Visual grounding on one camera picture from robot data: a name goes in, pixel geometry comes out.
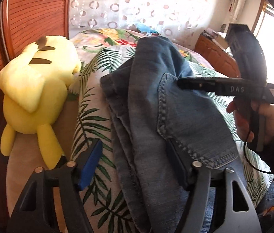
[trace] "bedspread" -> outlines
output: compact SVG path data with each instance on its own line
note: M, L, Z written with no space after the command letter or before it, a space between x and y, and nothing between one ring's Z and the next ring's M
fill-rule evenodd
M79 94L79 113L71 159L75 159L81 151L86 150L93 138L99 137L103 141L103 155L91 185L80 194L94 232L135 231L116 175L110 134L112 123L108 104L100 87L100 78L134 57L135 46L140 37L144 35L126 30L101 29L84 31L71 40L77 47L82 61L81 73L70 87L72 92ZM179 51L190 61L195 76L225 77L207 68L203 58L200 59L194 52L185 48ZM254 206L257 206L273 180L273 175L256 172L246 162L242 150L244 143L236 134L233 115L226 113L226 107L232 98L216 96L214 93L208 93L208 96L231 131L244 166L248 193ZM254 166L270 171L258 155L248 149L246 153Z

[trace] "yellow plush toy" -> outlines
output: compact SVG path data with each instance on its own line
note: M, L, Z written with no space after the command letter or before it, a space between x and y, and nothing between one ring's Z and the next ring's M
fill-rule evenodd
M63 108L73 73L80 68L71 41L62 36L47 36L26 46L0 71L7 121L1 137L3 155L10 155L16 131L37 133L43 160L49 169L56 166L64 153L51 125Z

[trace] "power cord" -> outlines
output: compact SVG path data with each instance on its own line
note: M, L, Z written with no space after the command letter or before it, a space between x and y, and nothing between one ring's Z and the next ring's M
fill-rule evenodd
M256 171L258 171L258 172L262 172L262 173L266 173L266 174L273 174L272 172L266 172L266 171L263 171L263 170L260 170L260 169L258 169L258 168L256 168L256 167L254 167L254 166L251 164L251 162L249 161L249 159L247 158L247 155L246 155L246 144L247 144L247 140L248 140L248 138L249 138L249 135L250 135L250 130L248 131L248 134L247 134L247 136L246 136L246 140L245 140L245 142L244 142L244 147L243 147L243 154L244 154L244 157L245 157L247 163L248 163L252 168L254 168Z

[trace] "black cable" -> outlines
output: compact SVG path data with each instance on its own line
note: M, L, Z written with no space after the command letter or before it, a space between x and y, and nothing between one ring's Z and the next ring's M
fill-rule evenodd
M252 168L254 168L254 169L255 169L256 171L258 171L258 172L263 172L263 173L267 173L267 174L273 174L273 173L271 173L271 172L266 172L266 171L260 170L260 169L258 169L258 168L256 168L256 167L254 167L254 166L250 163L250 161L249 161L249 159L247 158L247 155L246 155L246 144L247 144L247 140L248 140L248 138L249 138L249 134L250 134L250 130L248 131L246 140L245 140L245 142L244 142L244 147L243 147L243 153L244 153L244 156L245 156L246 161L248 162L248 164L249 164Z

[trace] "metal bolt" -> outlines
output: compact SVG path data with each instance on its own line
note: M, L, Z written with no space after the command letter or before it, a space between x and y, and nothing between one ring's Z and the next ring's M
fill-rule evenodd
M203 164L200 161L193 161L192 165L195 167L201 167Z
M74 167L77 163L75 161L69 161L67 162L68 167Z
M233 173L233 172L235 172L235 171L233 170L233 168L231 168L231 167L227 167L227 168L226 168L226 171L227 171L228 173Z
M37 167L34 171L35 171L36 173L40 173L40 172L43 172L43 170L44 170L44 168L41 167L41 166L39 166L39 167Z

